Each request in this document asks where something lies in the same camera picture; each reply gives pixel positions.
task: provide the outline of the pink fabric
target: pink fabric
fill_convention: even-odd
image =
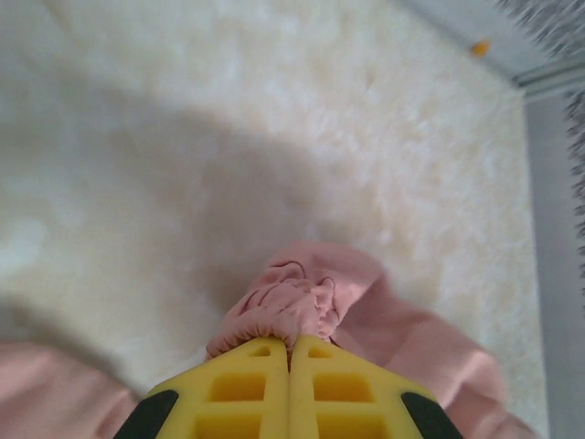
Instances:
[[[495,360],[437,316],[390,293],[381,265],[330,243],[278,252],[207,345],[216,357],[255,337],[289,350],[301,334],[336,343],[427,387],[467,439],[536,435],[506,412]]]
[[[122,385],[53,349],[0,342],[3,439],[112,439],[135,404]]]

